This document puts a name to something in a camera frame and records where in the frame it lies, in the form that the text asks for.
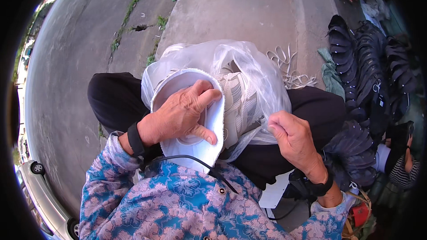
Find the road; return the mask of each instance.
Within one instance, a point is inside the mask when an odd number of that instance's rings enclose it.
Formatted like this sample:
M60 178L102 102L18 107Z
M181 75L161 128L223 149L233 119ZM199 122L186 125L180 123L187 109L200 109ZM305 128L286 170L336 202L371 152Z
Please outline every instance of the road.
M87 100L87 86L93 74L108 70L110 46L130 1L56 0L29 64L25 97L29 149L45 165L46 179L58 200L76 218L85 172L105 143L100 141L99 124ZM173 3L164 1L163 12L168 14ZM161 6L156 4L155 10L147 7L145 12L153 17L150 21L155 20ZM131 16L128 24L131 20L138 22ZM155 34L152 31L145 36L152 35L152 43L142 34L129 34L134 42L143 39L145 45L121 54L120 61L110 61L115 63L114 70L138 66L141 74L143 67L139 62L136 65L135 54L151 52Z

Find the tree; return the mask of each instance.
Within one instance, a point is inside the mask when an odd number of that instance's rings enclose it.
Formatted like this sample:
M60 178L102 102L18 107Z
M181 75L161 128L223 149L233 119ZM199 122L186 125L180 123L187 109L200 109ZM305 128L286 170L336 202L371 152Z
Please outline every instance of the tree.
M13 164L19 166L20 165L20 155L18 148L15 147L15 149L12 151L12 157L13 157Z

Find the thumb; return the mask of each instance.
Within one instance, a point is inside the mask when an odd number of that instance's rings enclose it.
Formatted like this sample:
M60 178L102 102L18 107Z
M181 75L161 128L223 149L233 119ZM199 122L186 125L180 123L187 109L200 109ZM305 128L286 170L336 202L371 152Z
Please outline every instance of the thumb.
M279 141L287 141L287 139L288 139L287 132L279 124L270 124L267 127L267 131L269 131L276 138L276 140L278 142Z
M190 134L198 136L204 140L206 140L211 145L216 144L216 135L213 131L207 129L206 127L198 124L192 128Z

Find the red object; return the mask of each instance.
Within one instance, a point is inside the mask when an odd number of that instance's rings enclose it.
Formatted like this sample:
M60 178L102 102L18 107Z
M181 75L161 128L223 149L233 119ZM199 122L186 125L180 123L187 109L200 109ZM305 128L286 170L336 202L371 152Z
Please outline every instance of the red object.
M352 207L350 211L353 212L355 227L363 225L368 218L369 210L365 203Z

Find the white sneaker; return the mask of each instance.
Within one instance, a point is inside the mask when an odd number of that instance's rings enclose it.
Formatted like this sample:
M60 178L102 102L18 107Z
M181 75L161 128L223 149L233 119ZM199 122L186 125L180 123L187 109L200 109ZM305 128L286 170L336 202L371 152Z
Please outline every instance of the white sneaker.
M226 99L224 112L224 147L238 142L240 136L260 125L263 113L252 84L241 72L222 71L215 78L221 85Z

